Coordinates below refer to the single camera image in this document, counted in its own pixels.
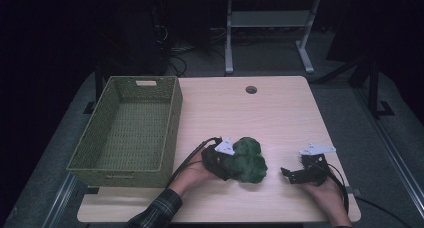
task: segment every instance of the green basket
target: green basket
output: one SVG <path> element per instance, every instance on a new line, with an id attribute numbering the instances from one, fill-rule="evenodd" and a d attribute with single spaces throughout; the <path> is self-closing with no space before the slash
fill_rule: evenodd
<path id="1" fill-rule="evenodd" d="M 110 77 L 67 170 L 89 186 L 165 187 L 182 101 L 177 77 Z"/>

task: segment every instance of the black cable on floor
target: black cable on floor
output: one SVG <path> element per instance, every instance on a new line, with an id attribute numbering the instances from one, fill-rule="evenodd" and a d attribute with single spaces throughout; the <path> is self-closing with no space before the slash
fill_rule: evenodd
<path id="1" fill-rule="evenodd" d="M 179 57 L 176 57 L 176 56 L 170 56 L 169 58 L 170 58 L 170 59 L 171 59 L 171 58 L 173 58 L 173 59 L 177 59 L 177 60 L 179 60 L 179 61 L 181 61 L 181 62 L 183 63 L 183 65 L 184 65 L 183 71 L 179 71 L 179 70 L 177 69 L 177 67 L 174 65 L 174 63 L 172 63 L 171 61 L 169 61 L 169 62 L 168 62 L 168 65 L 170 65 L 170 66 L 172 67 L 172 69 L 174 70 L 175 75 L 176 75 L 177 77 L 185 76 L 185 72 L 186 72 L 186 70 L 187 70 L 187 62 L 186 62 L 184 59 L 179 58 Z"/>
<path id="2" fill-rule="evenodd" d="M 392 212 L 388 211 L 387 209 L 385 209 L 385 208 L 383 208 L 383 207 L 381 207 L 381 206 L 379 206 L 379 205 L 377 205 L 377 204 L 374 204 L 374 203 L 372 203 L 371 201 L 365 200 L 365 199 L 360 198 L 360 197 L 357 197 L 357 196 L 355 196 L 355 199 L 357 199 L 357 200 L 359 200 L 359 201 L 362 201 L 362 202 L 364 202 L 364 203 L 367 203 L 368 205 L 374 206 L 375 208 L 377 208 L 377 209 L 379 209 L 379 210 L 381 210 L 381 211 L 383 211 L 383 212 L 385 212 L 385 213 L 389 214 L 389 215 L 390 215 L 390 216 L 392 216 L 393 218 L 395 218 L 395 219 L 396 219 L 397 221 L 399 221 L 399 222 L 400 222 L 403 226 L 408 227 L 408 228 L 412 228 L 412 227 L 411 227 L 410 225 L 408 225 L 405 221 L 403 221 L 401 218 L 399 218 L 399 216 L 397 216 L 397 215 L 393 214 Z"/>

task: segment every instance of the person's hand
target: person's hand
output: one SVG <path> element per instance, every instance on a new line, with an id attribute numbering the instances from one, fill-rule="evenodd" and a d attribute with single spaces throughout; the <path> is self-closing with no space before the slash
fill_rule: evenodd
<path id="1" fill-rule="evenodd" d="M 352 226 L 344 205 L 343 196 L 336 183 L 329 177 L 320 186 L 314 184 L 301 184 L 306 192 L 308 192 L 326 214 L 333 227 L 336 226 Z"/>
<path id="2" fill-rule="evenodd" d="M 218 179 L 214 174 L 209 172 L 202 162 L 203 149 L 196 153 L 196 155 L 187 163 L 187 166 L 169 185 L 169 188 L 175 191 L 180 197 L 192 188 L 201 185 L 204 181 L 209 179 Z"/>

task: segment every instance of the wooden table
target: wooden table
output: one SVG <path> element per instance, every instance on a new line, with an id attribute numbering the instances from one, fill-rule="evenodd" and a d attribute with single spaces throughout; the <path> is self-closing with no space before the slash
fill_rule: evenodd
<path id="1" fill-rule="evenodd" d="M 221 77 L 179 79 L 184 96 L 175 155 L 176 169 L 202 141 L 252 137 L 260 142 L 268 172 L 260 184 L 208 181 L 183 197 L 173 222 L 314 222 L 325 216 L 280 167 L 299 170 L 299 151 L 309 143 L 331 146 L 308 83 L 303 77 Z M 246 87 L 257 93 L 249 94 Z M 336 153 L 328 163 L 344 176 Z M 125 222 L 142 212 L 162 189 L 106 188 L 85 195 L 82 222 Z M 349 216 L 360 219 L 352 195 Z"/>

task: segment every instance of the floor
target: floor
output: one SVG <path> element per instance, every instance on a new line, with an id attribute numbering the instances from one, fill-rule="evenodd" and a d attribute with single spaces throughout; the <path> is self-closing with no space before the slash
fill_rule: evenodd
<path id="1" fill-rule="evenodd" d="M 297 75 L 312 81 L 343 65 L 325 59 L 333 34 L 314 32 L 307 50 L 315 72 L 306 74 L 294 45 L 301 33 L 302 30 L 239 30 L 233 48 L 235 71 L 231 76 Z M 182 44 L 175 50 L 190 48 L 184 42 Z M 177 58 L 170 59 L 172 65 L 166 75 L 225 76 L 223 43 L 218 42 L 212 48 L 209 52 L 189 49 L 175 53 Z M 418 193 L 422 198 L 421 187 L 424 186 L 423 125 L 384 74 L 380 74 L 379 100 L 387 101 L 395 115 L 375 119 L 364 102 L 367 84 L 360 89 L 351 88 L 347 82 L 351 73 L 345 72 L 325 84 L 310 85 L 333 144 L 338 148 L 349 183 L 359 198 L 384 207 L 410 227 L 424 227 L 422 208 L 417 208 L 422 200 L 414 199 L 413 195 Z M 90 118 L 84 110 L 94 99 L 92 74 L 70 104 L 4 227 L 123 227 L 123 224 L 79 222 L 76 214 L 87 187 L 65 171 Z M 401 159 L 396 159 L 393 153 L 398 153 Z M 354 224 L 355 227 L 406 227 L 387 213 L 367 203 L 358 203 L 362 218 Z M 303 226 L 330 227 L 328 223 Z"/>

